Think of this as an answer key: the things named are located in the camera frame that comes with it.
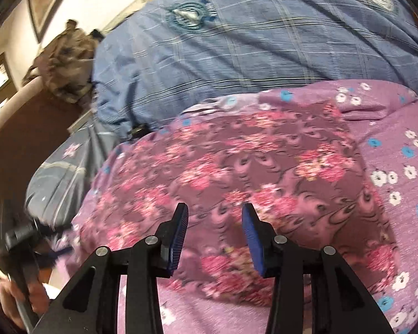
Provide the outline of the left hand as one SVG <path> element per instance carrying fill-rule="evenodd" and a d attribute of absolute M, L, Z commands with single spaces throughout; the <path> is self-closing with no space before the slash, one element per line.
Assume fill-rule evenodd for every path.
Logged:
<path fill-rule="evenodd" d="M 50 299 L 47 292 L 39 281 L 32 282 L 28 285 L 28 298 L 33 312 L 39 317 L 50 306 Z M 14 281 L 10 281 L 9 279 L 0 280 L 0 302 L 3 313 L 22 330 L 25 330 L 25 325 L 19 314 L 17 303 L 24 301 L 25 295 Z"/>

